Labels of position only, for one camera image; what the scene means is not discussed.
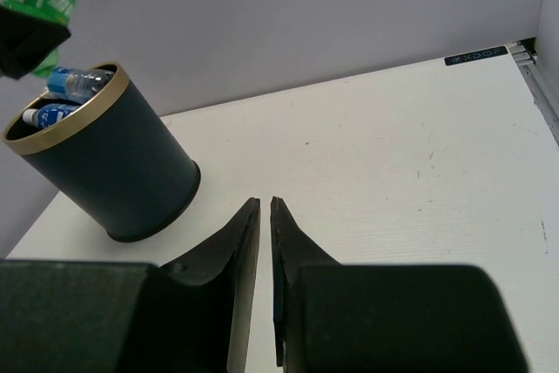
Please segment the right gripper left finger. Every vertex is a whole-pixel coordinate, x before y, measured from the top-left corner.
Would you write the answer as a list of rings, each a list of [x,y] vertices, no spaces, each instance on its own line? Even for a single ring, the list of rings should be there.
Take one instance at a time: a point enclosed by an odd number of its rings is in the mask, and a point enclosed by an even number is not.
[[[260,201],[162,265],[5,260],[4,372],[245,370]]]

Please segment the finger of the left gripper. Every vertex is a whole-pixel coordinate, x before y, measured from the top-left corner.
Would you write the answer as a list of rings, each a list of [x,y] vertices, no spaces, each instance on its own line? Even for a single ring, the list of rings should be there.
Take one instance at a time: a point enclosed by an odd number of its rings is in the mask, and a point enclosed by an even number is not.
[[[1,76],[18,80],[31,73],[71,37],[62,24],[1,7]]]

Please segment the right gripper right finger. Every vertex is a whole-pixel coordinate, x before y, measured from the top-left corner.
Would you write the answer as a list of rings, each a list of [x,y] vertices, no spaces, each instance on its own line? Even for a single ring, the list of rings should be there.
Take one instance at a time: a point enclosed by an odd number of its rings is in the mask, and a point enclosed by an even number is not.
[[[525,372],[497,286],[464,264],[343,265],[271,202],[276,363],[285,372]]]

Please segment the small blue label water bottle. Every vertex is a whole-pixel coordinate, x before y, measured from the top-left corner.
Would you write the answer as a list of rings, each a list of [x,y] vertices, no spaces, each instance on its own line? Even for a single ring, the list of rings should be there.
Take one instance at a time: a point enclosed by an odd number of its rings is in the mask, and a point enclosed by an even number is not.
[[[45,97],[83,105],[100,92],[113,76],[113,72],[102,69],[85,71],[57,67],[47,78]]]

